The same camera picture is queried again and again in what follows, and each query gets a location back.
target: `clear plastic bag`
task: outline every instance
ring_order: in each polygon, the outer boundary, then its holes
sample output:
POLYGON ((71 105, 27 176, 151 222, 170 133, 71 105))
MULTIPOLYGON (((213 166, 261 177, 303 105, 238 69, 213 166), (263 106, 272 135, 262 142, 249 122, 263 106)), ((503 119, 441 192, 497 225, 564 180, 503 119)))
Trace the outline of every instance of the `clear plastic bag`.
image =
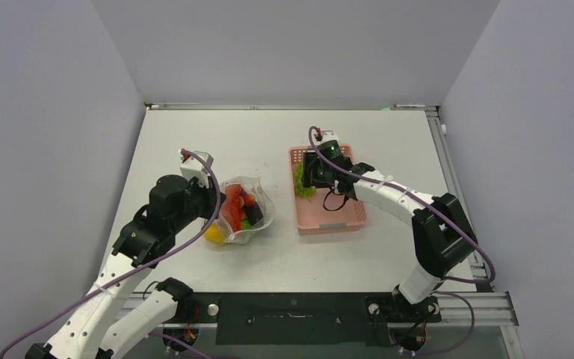
POLYGON ((219 186, 226 199, 219 218, 203 235, 208 242, 242 245, 274 220, 276 208, 263 191, 260 178, 235 177, 219 186))

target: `tabletop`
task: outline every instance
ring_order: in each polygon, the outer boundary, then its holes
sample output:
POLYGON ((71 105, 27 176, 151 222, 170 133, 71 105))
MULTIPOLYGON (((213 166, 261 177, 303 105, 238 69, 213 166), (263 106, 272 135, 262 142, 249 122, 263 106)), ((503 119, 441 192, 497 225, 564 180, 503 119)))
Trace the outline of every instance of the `tabletop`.
MULTIPOLYGON (((179 174, 177 151, 185 148, 212 154, 219 182, 261 177, 276 217, 246 245, 199 239, 159 263, 136 292, 167 277, 197 292, 391 291, 416 264, 412 230, 397 218, 367 204, 366 223, 358 231, 298 235, 288 150, 309 144, 311 125, 334 130, 352 146, 356 162, 369 163, 397 182, 429 194, 447 191, 423 111, 152 110, 144 118, 106 254, 120 229, 148 202, 157 179, 179 174)), ((187 226, 176 244, 190 239, 202 223, 187 226)), ((451 275, 472 278, 467 260, 451 275)), ((448 281, 441 290, 476 288, 448 281)))

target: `gray wall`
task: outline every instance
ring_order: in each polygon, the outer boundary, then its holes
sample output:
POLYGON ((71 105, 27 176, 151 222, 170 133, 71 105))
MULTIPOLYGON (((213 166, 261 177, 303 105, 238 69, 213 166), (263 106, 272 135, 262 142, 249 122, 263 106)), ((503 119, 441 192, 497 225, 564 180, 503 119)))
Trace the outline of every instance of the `gray wall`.
POLYGON ((502 0, 442 116, 527 358, 574 358, 574 1, 502 0))
POLYGON ((0 1, 0 349, 91 283, 143 112, 88 0, 0 1))
POLYGON ((499 0, 93 0, 150 102, 440 104, 499 0))

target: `purple cable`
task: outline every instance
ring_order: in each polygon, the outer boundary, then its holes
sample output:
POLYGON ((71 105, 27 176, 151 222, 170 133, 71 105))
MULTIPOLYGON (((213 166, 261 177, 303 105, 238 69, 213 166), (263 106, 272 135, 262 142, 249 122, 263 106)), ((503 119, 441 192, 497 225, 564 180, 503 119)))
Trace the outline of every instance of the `purple cable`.
MULTIPOLYGON (((380 181, 377 179, 375 180, 373 178, 360 176, 359 174, 353 174, 353 173, 346 171, 345 169, 339 167, 335 163, 331 162, 328 158, 324 157, 324 155, 320 152, 320 150, 314 145, 313 137, 311 136, 311 131, 318 131, 318 127, 311 126, 309 128, 309 143, 311 144, 312 149, 315 151, 315 154, 317 154, 318 157, 320 157, 323 161, 325 161, 327 163, 327 165, 331 166, 334 170, 339 171, 342 174, 346 174, 347 176, 351 176, 351 177, 357 178, 359 180, 365 180, 366 182, 370 182, 370 183, 380 184, 380 181)), ((434 213, 434 215, 441 218, 442 221, 444 221, 450 228, 452 228, 455 232, 457 232, 458 235, 461 236, 461 238, 465 239, 465 241, 468 242, 468 244, 471 245, 472 248, 474 248, 474 250, 477 251, 481 255, 481 257, 483 257, 483 260, 485 261, 485 263, 487 263, 487 267, 490 270, 490 277, 487 279, 474 280, 474 279, 464 279, 464 278, 458 278, 458 277, 445 276, 443 278, 444 280, 454 280, 457 282, 469 283, 469 284, 489 284, 489 283, 492 283, 494 281, 494 279, 496 279, 496 270, 494 269, 494 263, 492 263, 492 260, 490 259, 490 257, 487 256, 485 251, 483 251, 481 249, 481 247, 479 247, 472 240, 472 238, 470 238, 470 236, 468 236, 465 232, 463 232, 463 230, 461 230, 459 228, 459 226, 457 226, 450 218, 448 218, 446 215, 441 213, 438 209, 432 207, 426 201, 415 196, 414 193, 412 193, 411 191, 406 192, 406 189, 404 187, 401 187, 399 185, 396 185, 396 184, 390 183, 390 182, 385 182, 384 185, 386 187, 390 187, 390 188, 396 189, 398 191, 405 192, 408 197, 412 198, 415 202, 421 204, 423 207, 427 208, 430 212, 434 213)))
MULTIPOLYGON (((167 258, 170 258, 171 256, 174 256, 175 254, 179 253, 181 250, 186 249, 189 245, 195 243, 195 241, 197 241, 201 235, 203 235, 203 233, 208 229, 208 227, 210 227, 210 225, 212 224, 213 221, 215 221, 216 217, 219 214, 219 208, 221 207, 221 192, 220 192, 220 188, 219 188, 219 182, 217 181, 217 177, 215 176, 215 173, 212 172, 212 169, 210 168, 210 165, 208 165, 206 163, 206 161, 204 161, 201 157, 199 157, 199 155, 197 155, 196 153, 192 153, 190 151, 187 150, 182 150, 182 154, 185 155, 189 155, 190 157, 196 159, 197 161, 199 161, 203 167, 206 168, 206 170, 208 171, 208 173, 210 174, 210 176, 212 177, 212 184, 215 186, 215 191, 217 192, 217 203, 215 205, 215 211, 212 213, 212 216, 210 217, 210 219, 203 225, 203 227, 201 228, 201 230, 199 231, 199 233, 197 233, 194 237, 192 237, 190 240, 188 240, 186 243, 184 243, 183 245, 180 245, 179 247, 173 249, 172 251, 166 253, 165 255, 159 257, 159 258, 155 258, 154 260, 151 260, 148 263, 143 264, 142 266, 137 267, 136 269, 132 269, 131 271, 126 272, 125 274, 120 275, 119 277, 111 280, 110 282, 106 283, 104 286, 102 286, 103 289, 107 289, 111 286, 114 286, 115 284, 121 282, 122 280, 125 280, 128 277, 131 277, 132 275, 134 275, 135 273, 138 273, 140 271, 143 271, 146 268, 149 268, 150 266, 153 266, 159 262, 161 262, 162 260, 165 260, 167 258)), ((90 300, 91 298, 95 297, 96 295, 102 293, 101 289, 95 289, 94 291, 92 291, 91 293, 85 295, 84 297, 80 298, 79 300, 75 301, 73 304, 71 304, 70 306, 66 307, 65 309, 63 309, 61 312, 59 312, 58 314, 54 315, 52 318, 47 319, 45 322, 40 323, 39 325, 37 325, 36 327, 30 329, 29 331, 26 331, 25 333, 21 334, 19 337, 17 337, 15 340, 13 340, 11 343, 7 344, 0 352, 0 359, 3 359, 3 357, 5 356, 5 353, 7 353, 7 351, 9 351, 10 349, 12 349, 12 347, 14 347, 16 344, 20 343, 21 341, 23 341, 25 338, 31 336, 32 334, 38 332, 39 330, 45 328, 47 325, 52 324, 53 322, 55 322, 56 320, 58 320, 59 318, 61 318, 62 316, 64 316, 65 314, 67 314, 68 312, 76 309, 77 307, 79 307, 80 305, 82 305, 83 303, 87 302, 88 300, 90 300)))
POLYGON ((193 348, 192 346, 182 342, 181 340, 172 337, 170 335, 167 334, 163 334, 163 333, 157 333, 157 332, 150 332, 149 335, 152 335, 154 337, 160 337, 160 338, 164 338, 164 339, 168 339, 169 343, 170 342, 175 342, 181 346, 183 346, 184 348, 186 348, 187 350, 190 350, 191 352, 194 352, 195 354, 190 354, 190 353, 181 353, 181 356, 183 357, 187 357, 187 358, 204 358, 204 359, 239 359, 238 357, 232 356, 232 355, 206 355, 203 354, 202 352, 200 352, 198 349, 193 348))
POLYGON ((472 305, 469 303, 469 301, 467 299, 465 299, 464 297, 458 295, 457 293, 453 293, 453 292, 439 292, 439 291, 434 291, 436 294, 440 294, 440 295, 449 295, 451 297, 455 297, 455 298, 459 298, 460 300, 462 300, 467 307, 469 308, 469 314, 470 316, 472 316, 471 318, 471 324, 469 326, 469 330, 467 331, 466 335, 463 337, 463 339, 459 340, 458 342, 456 342, 454 345, 449 346, 447 348, 443 348, 443 349, 434 349, 434 350, 426 350, 424 352, 412 352, 410 350, 406 350, 403 349, 402 350, 408 354, 412 354, 414 353, 414 355, 433 355, 433 354, 443 354, 446 352, 451 352, 453 350, 455 350, 456 348, 462 346, 471 336, 472 336, 472 332, 474 331, 474 324, 476 322, 476 318, 474 317, 474 310, 472 309, 472 305))

